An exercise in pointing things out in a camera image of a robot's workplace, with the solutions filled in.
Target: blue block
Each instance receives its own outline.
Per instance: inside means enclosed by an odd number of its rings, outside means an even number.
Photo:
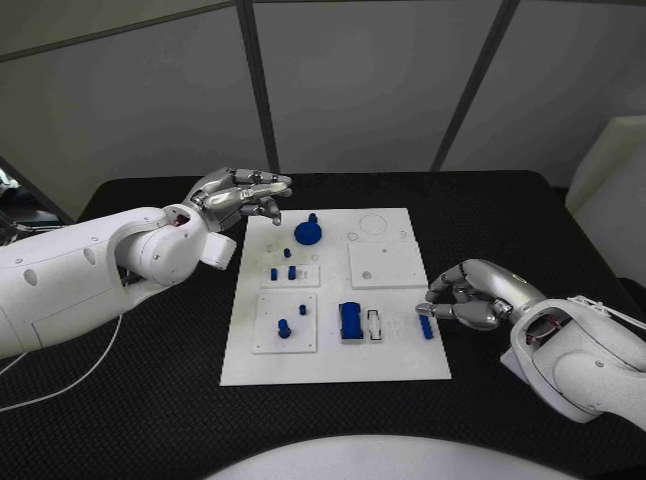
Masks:
[[[290,326],[287,325],[287,320],[284,318],[277,322],[277,334],[280,335],[280,338],[287,338],[291,335]]]
[[[362,331],[362,307],[356,302],[340,304],[340,336],[343,340],[360,340]]]
[[[300,223],[294,229],[294,238],[301,245],[313,245],[323,236],[323,230],[319,225],[316,214],[309,215],[309,221]]]
[[[420,315],[421,331],[424,332],[424,338],[431,340],[434,338],[434,331],[431,330],[431,323],[425,315]]]

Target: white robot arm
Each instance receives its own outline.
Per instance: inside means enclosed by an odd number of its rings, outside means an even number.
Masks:
[[[451,288],[457,303],[434,304]],[[646,329],[637,320],[588,301],[546,299],[509,270],[467,260],[431,284],[420,315],[454,319],[476,330],[513,323],[502,363],[549,406],[587,423],[603,412],[646,431],[646,343],[611,318]]]
[[[183,203],[137,208],[30,237],[0,249],[0,359],[97,328],[189,278],[202,261],[224,270],[236,244],[216,232],[244,215],[280,224],[271,195],[291,179],[224,168]],[[118,268],[138,282],[123,285]]]

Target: white cable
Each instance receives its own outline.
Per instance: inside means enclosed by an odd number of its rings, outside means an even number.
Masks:
[[[20,356],[9,363],[9,366],[0,371],[0,376],[9,371],[9,368],[23,359],[27,355],[27,352],[22,353]]]
[[[616,315],[621,320],[624,320],[627,323],[634,325],[637,328],[646,330],[646,323],[643,323],[640,320],[636,320],[633,317],[629,317],[624,313],[617,312],[613,308],[608,308],[607,306],[603,305],[601,302],[595,302],[590,300],[587,297],[582,295],[578,295],[577,297],[568,298],[568,300],[578,305],[584,305],[585,307],[590,307],[595,311],[604,311]]]
[[[114,340],[117,339],[118,328],[121,327],[121,318],[123,317],[124,317],[124,315],[118,316],[117,328],[114,330],[114,335],[111,336],[110,344],[107,345],[107,349],[104,350],[101,357],[98,358],[95,364],[92,365],[92,367],[87,371],[85,375],[66,388],[61,389],[58,392],[51,393],[49,395],[45,395],[43,397],[35,398],[33,400],[27,400],[26,402],[16,403],[14,405],[10,405],[9,407],[0,408],[0,413],[7,412],[9,410],[14,410],[16,408],[25,407],[27,405],[32,405],[33,403],[49,400],[51,398],[56,397],[62,393],[68,392],[85,380],[85,378],[88,378],[89,374],[95,371],[95,368],[102,363],[102,360],[104,360],[104,357],[107,356],[107,353],[110,353],[111,346],[114,345]],[[16,358],[13,363],[0,371],[0,375],[16,364],[16,362],[20,360],[20,358],[23,358],[23,356],[25,356],[25,353],[23,353],[23,355],[20,355],[20,357]]]

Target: robotic hand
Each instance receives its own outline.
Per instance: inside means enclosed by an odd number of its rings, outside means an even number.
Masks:
[[[242,216],[280,225],[273,196],[291,179],[224,168],[180,204],[137,208],[29,237],[0,249],[0,359],[61,343],[189,278],[203,262],[224,270],[236,244],[218,232]],[[140,276],[124,285],[118,269]]]
[[[457,303],[434,304],[453,289]],[[646,343],[611,318],[646,325],[584,297],[546,299],[509,270],[467,260],[431,284],[420,315],[476,330],[513,324],[500,361],[548,405],[587,423],[616,413],[646,431]]]

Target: black textured mat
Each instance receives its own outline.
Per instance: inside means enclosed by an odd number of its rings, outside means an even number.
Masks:
[[[180,202],[195,180],[107,183],[82,220]],[[294,192],[284,209],[407,207],[430,279],[484,258],[551,297],[584,294],[642,318],[536,174],[294,175]],[[229,231],[239,244],[244,232],[244,224]],[[219,387],[239,262],[241,247],[225,272],[199,265],[124,317],[108,358],[74,390],[0,414],[0,478],[199,478],[283,444],[355,433],[457,440],[575,475],[646,463],[639,428],[610,414],[574,423],[500,365],[508,326],[443,325],[450,381]],[[26,357],[0,379],[0,406],[68,385],[113,330],[114,322]]]

